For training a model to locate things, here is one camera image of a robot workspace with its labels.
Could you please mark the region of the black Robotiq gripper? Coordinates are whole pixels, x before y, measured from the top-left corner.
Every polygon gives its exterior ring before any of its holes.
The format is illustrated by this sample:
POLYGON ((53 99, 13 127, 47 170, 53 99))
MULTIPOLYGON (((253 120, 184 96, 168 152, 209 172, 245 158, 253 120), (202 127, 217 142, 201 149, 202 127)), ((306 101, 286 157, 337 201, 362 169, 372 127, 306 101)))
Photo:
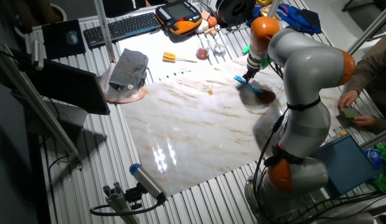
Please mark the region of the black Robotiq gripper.
POLYGON ((242 80, 247 85, 250 84, 251 79, 259 72, 258 68, 247 67, 247 72, 243 75, 242 80))

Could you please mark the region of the person's right hand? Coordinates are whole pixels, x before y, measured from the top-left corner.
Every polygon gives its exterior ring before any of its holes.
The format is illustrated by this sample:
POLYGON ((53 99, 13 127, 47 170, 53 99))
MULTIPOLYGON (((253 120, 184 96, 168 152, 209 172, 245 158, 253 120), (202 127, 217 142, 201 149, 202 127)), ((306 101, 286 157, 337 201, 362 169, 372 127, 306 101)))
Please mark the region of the person's right hand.
POLYGON ((357 90, 348 90, 341 95, 337 105, 339 108, 349 108, 358 97, 359 92, 357 90))

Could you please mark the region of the person's left hand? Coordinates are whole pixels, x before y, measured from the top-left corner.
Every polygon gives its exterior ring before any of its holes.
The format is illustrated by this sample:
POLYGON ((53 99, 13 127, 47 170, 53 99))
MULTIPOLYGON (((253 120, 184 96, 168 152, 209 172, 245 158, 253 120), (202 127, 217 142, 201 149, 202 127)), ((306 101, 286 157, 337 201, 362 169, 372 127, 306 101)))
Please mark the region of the person's left hand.
POLYGON ((356 116, 353 120, 352 123, 361 128, 369 127, 375 124, 376 118, 370 115, 367 116, 356 116))

